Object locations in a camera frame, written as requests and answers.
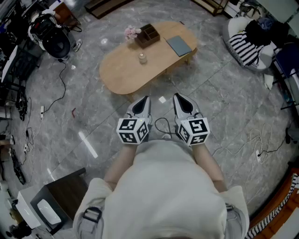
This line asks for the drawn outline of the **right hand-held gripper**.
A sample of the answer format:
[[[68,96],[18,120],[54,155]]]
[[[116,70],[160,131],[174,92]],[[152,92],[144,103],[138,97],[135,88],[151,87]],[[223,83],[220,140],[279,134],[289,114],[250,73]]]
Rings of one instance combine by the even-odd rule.
[[[173,105],[177,137],[188,146],[205,143],[209,136],[209,125],[197,103],[184,94],[175,93]]]

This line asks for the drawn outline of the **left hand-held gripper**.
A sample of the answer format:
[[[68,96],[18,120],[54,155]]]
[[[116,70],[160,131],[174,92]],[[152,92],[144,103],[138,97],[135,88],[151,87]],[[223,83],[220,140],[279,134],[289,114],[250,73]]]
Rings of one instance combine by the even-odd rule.
[[[123,144],[140,145],[148,136],[151,100],[144,96],[133,102],[127,112],[120,118],[116,132]]]

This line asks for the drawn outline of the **person's left forearm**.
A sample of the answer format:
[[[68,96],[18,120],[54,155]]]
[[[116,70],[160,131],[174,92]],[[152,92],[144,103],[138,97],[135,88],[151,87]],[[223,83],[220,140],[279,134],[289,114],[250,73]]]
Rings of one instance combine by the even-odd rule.
[[[133,165],[137,145],[124,144],[118,157],[113,161],[104,176],[104,181],[114,190],[122,175]]]

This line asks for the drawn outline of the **person's right forearm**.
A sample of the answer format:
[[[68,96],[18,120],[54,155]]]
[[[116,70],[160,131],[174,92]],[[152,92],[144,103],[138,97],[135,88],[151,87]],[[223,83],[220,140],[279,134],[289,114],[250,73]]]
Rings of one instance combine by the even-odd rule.
[[[227,191],[224,175],[205,144],[192,146],[196,163],[209,175],[215,188],[221,193]]]

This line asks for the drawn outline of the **wooden oval coffee table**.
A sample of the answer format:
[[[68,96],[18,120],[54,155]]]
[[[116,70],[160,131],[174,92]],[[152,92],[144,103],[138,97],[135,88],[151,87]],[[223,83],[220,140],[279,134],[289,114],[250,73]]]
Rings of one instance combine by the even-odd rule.
[[[197,38],[194,33],[179,22],[162,21],[153,23],[160,34],[160,41],[140,48],[136,42],[123,43],[106,54],[100,63],[100,78],[113,93],[131,95],[151,80],[169,73],[179,65],[190,61],[197,51]],[[178,56],[166,40],[180,36],[192,52]],[[147,56],[147,63],[140,64],[138,54]]]

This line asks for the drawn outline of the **grey notebook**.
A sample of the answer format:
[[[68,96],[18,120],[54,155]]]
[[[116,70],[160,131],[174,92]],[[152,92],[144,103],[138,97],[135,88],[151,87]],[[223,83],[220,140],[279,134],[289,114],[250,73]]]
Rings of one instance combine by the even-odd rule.
[[[166,40],[166,42],[169,44],[169,46],[175,51],[175,53],[178,56],[183,56],[185,54],[192,52],[192,49],[187,45],[187,43],[180,36],[174,36]]]

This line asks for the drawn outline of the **dark wooden organizer box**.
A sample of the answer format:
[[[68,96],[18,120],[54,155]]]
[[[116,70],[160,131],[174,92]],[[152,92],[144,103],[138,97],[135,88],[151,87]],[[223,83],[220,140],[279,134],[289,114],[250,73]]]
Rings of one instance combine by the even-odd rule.
[[[141,27],[141,32],[137,34],[135,42],[142,48],[146,48],[160,41],[160,34],[153,25],[147,24]]]

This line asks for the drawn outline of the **pink flower bouquet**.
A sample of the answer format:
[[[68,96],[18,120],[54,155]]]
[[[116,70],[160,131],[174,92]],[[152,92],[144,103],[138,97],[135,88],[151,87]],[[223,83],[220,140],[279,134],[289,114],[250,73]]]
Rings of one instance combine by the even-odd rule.
[[[140,28],[129,25],[124,31],[125,39],[127,41],[134,40],[135,38],[137,38],[138,34],[141,33],[141,31],[142,30]]]

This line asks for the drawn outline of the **black white striped blanket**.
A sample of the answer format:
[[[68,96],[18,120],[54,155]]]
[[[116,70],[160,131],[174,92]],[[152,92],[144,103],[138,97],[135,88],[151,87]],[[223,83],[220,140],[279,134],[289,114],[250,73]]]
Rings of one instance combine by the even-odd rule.
[[[252,42],[245,31],[242,31],[228,40],[228,46],[235,52],[237,60],[242,66],[258,66],[259,56],[264,45]]]

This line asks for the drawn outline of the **person's cream shirt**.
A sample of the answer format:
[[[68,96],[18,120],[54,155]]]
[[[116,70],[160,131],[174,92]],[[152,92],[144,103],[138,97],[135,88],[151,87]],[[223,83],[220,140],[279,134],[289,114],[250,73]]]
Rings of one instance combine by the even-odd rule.
[[[88,207],[101,208],[97,224]],[[164,139],[138,145],[114,190],[92,179],[73,221],[77,239],[244,239],[248,229],[242,187],[220,193],[192,147]]]

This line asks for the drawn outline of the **grey white beanbag chair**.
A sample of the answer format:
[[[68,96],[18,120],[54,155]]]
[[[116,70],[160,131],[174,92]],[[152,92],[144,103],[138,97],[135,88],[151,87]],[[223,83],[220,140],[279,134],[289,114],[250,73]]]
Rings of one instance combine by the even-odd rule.
[[[245,66],[241,63],[240,57],[235,53],[232,46],[230,46],[229,39],[244,31],[246,26],[251,22],[250,19],[245,17],[237,17],[229,19],[224,25],[222,29],[222,38],[223,41],[229,51],[229,53],[233,56],[233,58],[242,66],[252,71],[263,71],[270,67],[272,63],[272,58],[275,55],[276,45],[271,42],[269,45],[263,47],[259,54],[259,64],[258,65],[250,65]]]

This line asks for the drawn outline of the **wooden framed glass cabinet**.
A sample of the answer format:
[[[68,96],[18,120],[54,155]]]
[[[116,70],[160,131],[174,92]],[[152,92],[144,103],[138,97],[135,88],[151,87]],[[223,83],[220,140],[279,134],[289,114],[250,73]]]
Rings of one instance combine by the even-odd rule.
[[[212,16],[217,16],[224,12],[229,0],[191,0],[195,4],[207,10]]]

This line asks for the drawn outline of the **black clothing pile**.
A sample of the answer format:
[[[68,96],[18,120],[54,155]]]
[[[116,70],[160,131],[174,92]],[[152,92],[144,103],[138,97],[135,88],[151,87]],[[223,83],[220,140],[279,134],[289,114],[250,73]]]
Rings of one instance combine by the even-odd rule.
[[[289,26],[275,21],[270,29],[263,29],[257,21],[251,21],[245,28],[247,39],[258,46],[267,46],[274,43],[278,48],[282,48],[286,42]]]

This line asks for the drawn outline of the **black white round robot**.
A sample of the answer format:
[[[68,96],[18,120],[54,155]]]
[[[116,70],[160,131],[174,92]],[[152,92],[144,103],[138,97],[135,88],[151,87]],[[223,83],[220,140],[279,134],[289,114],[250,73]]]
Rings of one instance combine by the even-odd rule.
[[[52,57],[64,59],[71,50],[71,43],[63,29],[54,15],[39,13],[29,24],[28,35]]]

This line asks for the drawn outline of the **dark wooden side table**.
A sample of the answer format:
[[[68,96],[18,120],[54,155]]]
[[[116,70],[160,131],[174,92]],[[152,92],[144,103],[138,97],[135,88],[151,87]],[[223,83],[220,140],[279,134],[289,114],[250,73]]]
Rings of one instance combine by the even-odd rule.
[[[57,179],[44,185],[35,197],[30,201],[32,208],[38,217],[45,224],[50,235],[56,234],[60,230],[72,228],[75,214],[87,192],[87,184],[81,177],[86,172],[81,168],[69,175]],[[39,211],[37,204],[45,199],[56,214],[60,217],[61,223],[51,225]]]

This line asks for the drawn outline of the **white oval device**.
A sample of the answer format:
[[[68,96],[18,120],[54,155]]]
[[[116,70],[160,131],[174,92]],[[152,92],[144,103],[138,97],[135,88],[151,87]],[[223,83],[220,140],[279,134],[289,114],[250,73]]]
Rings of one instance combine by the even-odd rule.
[[[45,199],[42,199],[37,204],[37,207],[48,223],[50,223],[51,225],[61,223],[60,217],[56,214],[56,212]]]

